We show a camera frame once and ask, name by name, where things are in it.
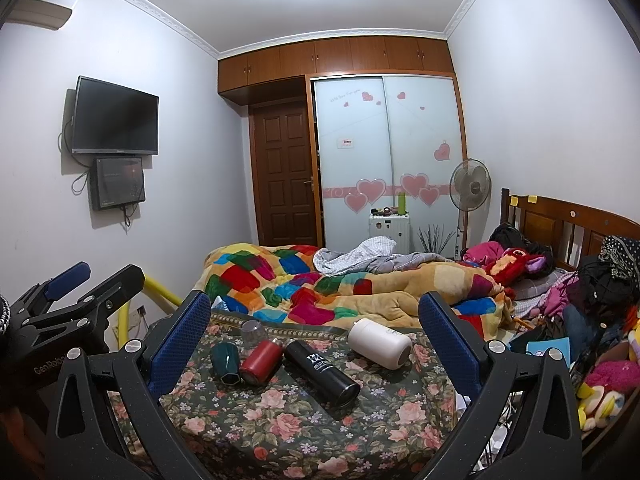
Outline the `black thermos bottle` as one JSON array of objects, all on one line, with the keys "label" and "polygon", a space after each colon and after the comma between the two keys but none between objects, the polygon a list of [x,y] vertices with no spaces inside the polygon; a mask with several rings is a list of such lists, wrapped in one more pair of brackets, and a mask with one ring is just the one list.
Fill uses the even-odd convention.
[{"label": "black thermos bottle", "polygon": [[288,342],[284,348],[284,359],[334,408],[349,406],[360,393],[359,384],[305,341]]}]

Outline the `dark green cup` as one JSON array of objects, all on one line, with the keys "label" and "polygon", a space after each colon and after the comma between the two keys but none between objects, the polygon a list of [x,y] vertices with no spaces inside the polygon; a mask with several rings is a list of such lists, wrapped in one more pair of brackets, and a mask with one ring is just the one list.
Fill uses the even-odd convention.
[{"label": "dark green cup", "polygon": [[214,375],[227,386],[236,385],[240,381],[240,354],[235,344],[218,342],[209,353]]}]

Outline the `red cup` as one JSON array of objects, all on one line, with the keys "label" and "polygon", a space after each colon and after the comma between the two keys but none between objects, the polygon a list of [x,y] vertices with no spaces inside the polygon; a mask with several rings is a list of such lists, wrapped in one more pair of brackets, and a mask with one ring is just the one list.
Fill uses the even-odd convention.
[{"label": "red cup", "polygon": [[263,385],[278,367],[283,347],[276,340],[263,340],[240,366],[240,375],[250,385]]}]

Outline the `white cylindrical cup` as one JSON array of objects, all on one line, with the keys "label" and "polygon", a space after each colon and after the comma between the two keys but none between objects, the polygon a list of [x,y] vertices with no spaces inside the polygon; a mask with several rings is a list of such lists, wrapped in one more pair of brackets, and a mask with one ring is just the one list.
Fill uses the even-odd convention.
[{"label": "white cylindrical cup", "polygon": [[409,359],[412,341],[397,330],[362,318],[350,329],[349,347],[386,370],[398,370]]}]

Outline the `yellow white plush toy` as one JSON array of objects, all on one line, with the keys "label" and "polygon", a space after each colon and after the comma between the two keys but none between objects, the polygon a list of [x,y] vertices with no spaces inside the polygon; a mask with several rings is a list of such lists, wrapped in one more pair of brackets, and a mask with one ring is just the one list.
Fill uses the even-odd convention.
[{"label": "yellow white plush toy", "polygon": [[622,411],[625,396],[605,386],[590,386],[585,382],[577,391],[579,427],[585,434],[603,429]]}]

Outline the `blue book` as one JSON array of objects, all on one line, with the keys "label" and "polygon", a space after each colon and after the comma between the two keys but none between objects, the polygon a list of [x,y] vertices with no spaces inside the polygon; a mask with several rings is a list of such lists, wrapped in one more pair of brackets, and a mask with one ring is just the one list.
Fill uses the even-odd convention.
[{"label": "blue book", "polygon": [[531,356],[544,356],[548,353],[555,360],[563,361],[570,368],[570,338],[562,337],[543,341],[529,341],[525,352]]}]

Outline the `floral tablecloth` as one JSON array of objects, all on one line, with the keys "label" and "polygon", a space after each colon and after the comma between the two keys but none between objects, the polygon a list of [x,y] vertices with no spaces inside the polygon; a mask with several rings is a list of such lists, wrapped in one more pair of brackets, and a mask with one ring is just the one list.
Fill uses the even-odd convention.
[{"label": "floral tablecloth", "polygon": [[306,341],[360,387],[331,408],[280,365],[263,386],[216,377],[210,352],[228,342],[247,355],[246,318],[214,312],[175,388],[160,398],[175,430],[215,479],[411,479],[457,425],[456,393],[418,326],[408,362],[386,370],[353,352],[346,330],[268,323],[278,341]]}]

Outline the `colourful patchwork blanket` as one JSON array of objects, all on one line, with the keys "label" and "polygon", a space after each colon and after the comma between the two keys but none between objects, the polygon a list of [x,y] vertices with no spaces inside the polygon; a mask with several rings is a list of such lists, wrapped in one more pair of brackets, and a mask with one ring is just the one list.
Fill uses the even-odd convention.
[{"label": "colourful patchwork blanket", "polygon": [[314,246],[238,243],[209,253],[195,287],[228,311],[261,321],[337,327],[360,318],[417,328],[418,303],[438,292],[484,339],[513,323],[513,292],[480,268],[432,261],[410,270],[329,276],[316,269]]}]

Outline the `red plush toy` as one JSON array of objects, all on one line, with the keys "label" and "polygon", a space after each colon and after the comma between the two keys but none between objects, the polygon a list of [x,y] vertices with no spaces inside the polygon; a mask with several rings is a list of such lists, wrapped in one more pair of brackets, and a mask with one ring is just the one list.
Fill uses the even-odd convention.
[{"label": "red plush toy", "polygon": [[547,262],[545,255],[531,255],[522,248],[507,249],[485,271],[502,286],[510,286],[525,275],[539,273]]}]

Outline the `wooden bed headboard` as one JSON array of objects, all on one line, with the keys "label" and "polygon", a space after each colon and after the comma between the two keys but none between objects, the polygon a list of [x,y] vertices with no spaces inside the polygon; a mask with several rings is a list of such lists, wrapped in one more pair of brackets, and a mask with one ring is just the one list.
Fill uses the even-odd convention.
[{"label": "wooden bed headboard", "polygon": [[538,195],[500,193],[500,221],[528,240],[549,246],[555,265],[575,270],[585,257],[600,254],[605,237],[639,239],[639,225],[612,212]]}]

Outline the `grey white bedsheet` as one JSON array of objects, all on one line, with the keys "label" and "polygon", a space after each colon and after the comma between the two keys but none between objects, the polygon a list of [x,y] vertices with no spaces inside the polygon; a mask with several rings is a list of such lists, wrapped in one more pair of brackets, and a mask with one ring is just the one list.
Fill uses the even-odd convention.
[{"label": "grey white bedsheet", "polygon": [[314,268],[325,276],[349,273],[386,274],[416,270],[421,264],[450,262],[436,252],[395,252],[397,243],[388,236],[369,237],[349,252],[321,248],[312,257]]}]

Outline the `brown wooden door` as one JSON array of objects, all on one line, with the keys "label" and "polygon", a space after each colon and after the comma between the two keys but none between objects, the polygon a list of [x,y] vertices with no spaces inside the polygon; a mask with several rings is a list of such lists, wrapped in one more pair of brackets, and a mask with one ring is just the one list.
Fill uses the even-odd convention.
[{"label": "brown wooden door", "polygon": [[250,108],[250,162],[259,243],[316,246],[314,172],[304,101]]}]

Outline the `white small cabinet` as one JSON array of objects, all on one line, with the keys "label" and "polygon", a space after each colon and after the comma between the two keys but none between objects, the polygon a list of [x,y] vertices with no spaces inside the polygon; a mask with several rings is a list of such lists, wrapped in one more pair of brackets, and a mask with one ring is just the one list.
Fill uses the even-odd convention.
[{"label": "white small cabinet", "polygon": [[390,214],[381,216],[371,214],[369,217],[369,236],[386,236],[395,243],[395,252],[408,254],[411,250],[411,226],[408,214]]}]

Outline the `standing electric fan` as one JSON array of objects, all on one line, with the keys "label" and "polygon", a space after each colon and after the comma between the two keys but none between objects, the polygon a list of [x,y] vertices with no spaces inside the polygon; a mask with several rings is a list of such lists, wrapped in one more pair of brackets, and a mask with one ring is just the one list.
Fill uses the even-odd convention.
[{"label": "standing electric fan", "polygon": [[469,214],[480,209],[491,193],[491,177],[487,166],[475,158],[462,160],[454,168],[449,181],[449,197],[458,211],[456,255],[462,258],[468,240]]}]

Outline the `air conditioner unit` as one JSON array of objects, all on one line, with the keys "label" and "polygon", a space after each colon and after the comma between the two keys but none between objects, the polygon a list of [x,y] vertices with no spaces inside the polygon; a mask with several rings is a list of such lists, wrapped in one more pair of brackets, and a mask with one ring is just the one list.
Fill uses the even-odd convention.
[{"label": "air conditioner unit", "polygon": [[67,6],[44,0],[17,0],[6,18],[7,23],[59,30],[72,16]]}]

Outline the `green bottle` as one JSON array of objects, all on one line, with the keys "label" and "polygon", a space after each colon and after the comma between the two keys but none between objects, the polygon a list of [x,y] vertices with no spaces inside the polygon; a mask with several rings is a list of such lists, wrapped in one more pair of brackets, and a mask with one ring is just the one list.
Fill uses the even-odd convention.
[{"label": "green bottle", "polygon": [[405,192],[399,192],[398,196],[398,214],[404,216],[407,213],[407,197]]}]

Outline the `white sliding wardrobe with hearts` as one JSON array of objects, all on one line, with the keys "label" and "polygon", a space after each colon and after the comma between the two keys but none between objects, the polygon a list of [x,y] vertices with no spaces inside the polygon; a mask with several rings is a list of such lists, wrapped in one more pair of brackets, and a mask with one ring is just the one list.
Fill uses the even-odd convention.
[{"label": "white sliding wardrobe with hearts", "polygon": [[355,248],[370,237],[370,215],[398,214],[405,192],[410,252],[457,257],[449,181],[464,143],[452,78],[317,79],[312,96],[326,248]]}]

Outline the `yellow pipe frame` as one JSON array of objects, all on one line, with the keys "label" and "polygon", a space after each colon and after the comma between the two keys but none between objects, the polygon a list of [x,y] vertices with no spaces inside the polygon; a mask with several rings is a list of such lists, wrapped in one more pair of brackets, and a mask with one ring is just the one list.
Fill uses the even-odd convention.
[{"label": "yellow pipe frame", "polygon": [[145,277],[142,298],[128,301],[115,314],[112,332],[117,348],[122,348],[130,339],[144,338],[151,325],[163,316],[171,315],[182,299],[149,275]]}]

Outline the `small wall-mounted monitor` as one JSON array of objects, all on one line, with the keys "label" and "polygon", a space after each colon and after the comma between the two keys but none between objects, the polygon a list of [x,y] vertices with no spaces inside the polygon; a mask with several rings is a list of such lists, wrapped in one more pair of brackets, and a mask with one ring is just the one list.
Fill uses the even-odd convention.
[{"label": "small wall-mounted monitor", "polygon": [[145,201],[141,157],[98,157],[89,171],[89,196],[94,211]]}]

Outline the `wall-mounted black television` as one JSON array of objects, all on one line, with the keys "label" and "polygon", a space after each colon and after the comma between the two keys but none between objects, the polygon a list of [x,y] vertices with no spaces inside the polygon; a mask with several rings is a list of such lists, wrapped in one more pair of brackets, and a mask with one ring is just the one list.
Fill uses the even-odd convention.
[{"label": "wall-mounted black television", "polygon": [[79,76],[68,147],[81,155],[157,155],[160,98]]}]

